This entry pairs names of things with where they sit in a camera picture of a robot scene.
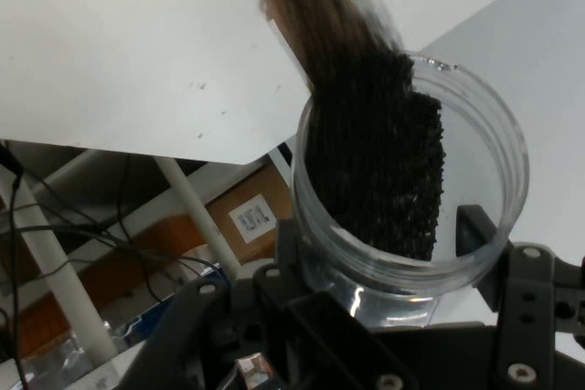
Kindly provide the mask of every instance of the falling granules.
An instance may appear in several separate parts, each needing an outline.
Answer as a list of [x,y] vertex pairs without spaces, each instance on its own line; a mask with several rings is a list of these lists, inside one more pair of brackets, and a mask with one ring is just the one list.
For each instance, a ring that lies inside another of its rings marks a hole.
[[413,92],[412,61],[388,41],[369,0],[265,4],[311,82],[305,161],[322,204],[370,246],[431,259],[442,192],[440,103]]
[[438,101],[412,92],[412,62],[388,48],[339,54],[313,93],[305,161],[317,196],[372,247],[431,259],[441,202]]

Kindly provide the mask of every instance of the plastic jar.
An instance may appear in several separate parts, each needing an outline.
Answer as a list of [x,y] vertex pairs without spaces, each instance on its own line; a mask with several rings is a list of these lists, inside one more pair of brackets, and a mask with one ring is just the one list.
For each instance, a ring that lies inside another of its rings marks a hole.
[[[440,296],[475,282],[497,261],[527,198],[524,136],[499,95],[473,73],[422,55],[413,88],[441,102],[443,196],[431,261],[377,250],[341,228],[314,192],[304,163],[312,102],[297,132],[292,177],[304,280],[328,290],[366,326],[426,325]],[[456,209],[480,205],[497,231],[474,253],[456,257]]]

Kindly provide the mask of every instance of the screw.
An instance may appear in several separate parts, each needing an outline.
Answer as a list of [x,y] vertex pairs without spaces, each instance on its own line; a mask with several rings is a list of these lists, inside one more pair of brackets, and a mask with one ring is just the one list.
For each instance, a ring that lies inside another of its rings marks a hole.
[[537,371],[529,365],[515,363],[508,367],[508,376],[519,384],[532,384],[537,380]]
[[526,247],[524,250],[522,250],[522,254],[527,258],[540,258],[540,251],[532,247]]
[[201,288],[199,288],[199,293],[200,294],[210,294],[215,290],[216,290],[216,286],[211,284],[211,283],[208,283],[206,285],[203,285]]
[[402,378],[397,374],[383,374],[378,378],[378,390],[401,390],[404,386]]
[[281,271],[279,269],[267,269],[266,270],[266,277],[267,278],[278,278],[281,275]]

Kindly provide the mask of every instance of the cardboard box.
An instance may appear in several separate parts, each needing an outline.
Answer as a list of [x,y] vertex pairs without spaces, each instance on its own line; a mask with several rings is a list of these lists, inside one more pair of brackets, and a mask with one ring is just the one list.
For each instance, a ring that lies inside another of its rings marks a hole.
[[276,220],[293,216],[291,192],[273,164],[207,205],[241,264],[273,258]]

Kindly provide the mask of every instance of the white pipe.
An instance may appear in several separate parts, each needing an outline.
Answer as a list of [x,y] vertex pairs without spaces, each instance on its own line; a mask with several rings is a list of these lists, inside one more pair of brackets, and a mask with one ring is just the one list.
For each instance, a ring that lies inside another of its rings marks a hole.
[[[13,181],[14,176],[0,166],[0,196],[6,205],[12,194]],[[16,195],[16,206],[36,202],[27,182],[23,179]],[[15,211],[15,224],[17,227],[48,226],[48,221],[41,209],[34,206]],[[23,239],[42,273],[49,273],[68,260],[63,247],[51,231],[24,233]],[[116,356],[118,351],[112,337],[108,334],[75,269],[67,264],[55,274],[48,276],[45,281],[93,365],[102,365]]]
[[268,156],[271,158],[274,166],[276,166],[282,180],[284,180],[287,186],[291,187],[291,166],[286,163],[281,151],[278,148],[274,148],[268,153]]
[[187,213],[203,235],[209,248],[215,254],[219,265],[226,271],[229,278],[234,280],[241,265],[205,205],[189,183],[185,173],[175,159],[167,157],[155,157],[154,159],[173,188],[175,195],[181,200]]

